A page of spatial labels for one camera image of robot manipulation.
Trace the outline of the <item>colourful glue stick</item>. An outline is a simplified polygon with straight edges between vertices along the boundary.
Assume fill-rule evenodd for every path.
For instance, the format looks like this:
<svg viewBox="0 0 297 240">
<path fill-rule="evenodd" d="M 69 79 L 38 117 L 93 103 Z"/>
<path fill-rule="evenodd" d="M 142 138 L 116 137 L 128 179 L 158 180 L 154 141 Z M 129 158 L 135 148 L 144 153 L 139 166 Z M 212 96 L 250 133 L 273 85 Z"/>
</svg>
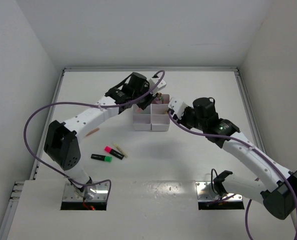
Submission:
<svg viewBox="0 0 297 240">
<path fill-rule="evenodd" d="M 164 102 L 163 94 L 161 92 L 158 92 L 154 101 L 156 104 L 163 104 Z"/>
</svg>

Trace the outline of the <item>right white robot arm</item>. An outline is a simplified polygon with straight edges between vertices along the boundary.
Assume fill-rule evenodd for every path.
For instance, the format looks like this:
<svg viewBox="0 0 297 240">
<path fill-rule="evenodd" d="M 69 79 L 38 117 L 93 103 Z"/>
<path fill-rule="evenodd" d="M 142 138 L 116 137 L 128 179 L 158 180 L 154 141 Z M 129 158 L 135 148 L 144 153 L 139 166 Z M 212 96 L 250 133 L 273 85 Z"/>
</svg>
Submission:
<svg viewBox="0 0 297 240">
<path fill-rule="evenodd" d="M 240 129 L 228 119 L 220 118 L 215 99 L 201 97 L 188 106 L 172 98 L 169 113 L 185 129 L 197 129 L 210 142 L 231 154 L 251 170 L 260 180 L 254 183 L 237 177 L 232 171 L 221 172 L 211 182 L 215 195 L 228 193 L 254 200 L 279 220 L 285 220 L 297 207 L 297 170 L 291 171 L 278 164 L 254 146 Z"/>
</svg>

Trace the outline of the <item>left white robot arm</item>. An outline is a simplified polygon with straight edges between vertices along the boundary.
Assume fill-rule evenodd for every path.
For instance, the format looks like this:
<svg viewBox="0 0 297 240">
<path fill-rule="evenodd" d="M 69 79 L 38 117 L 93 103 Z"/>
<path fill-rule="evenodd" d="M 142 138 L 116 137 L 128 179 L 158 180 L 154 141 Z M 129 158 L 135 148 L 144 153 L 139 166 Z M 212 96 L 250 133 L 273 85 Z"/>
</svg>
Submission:
<svg viewBox="0 0 297 240">
<path fill-rule="evenodd" d="M 54 120 L 49 124 L 44 152 L 60 166 L 79 191 L 82 191 L 85 185 L 92 183 L 91 177 L 80 162 L 81 141 L 93 129 L 133 105 L 142 109 L 147 107 L 158 92 L 155 86 L 158 81 L 156 75 L 147 79 L 144 75 L 133 72 L 125 80 L 110 88 L 95 107 L 87 108 L 63 122 Z"/>
</svg>

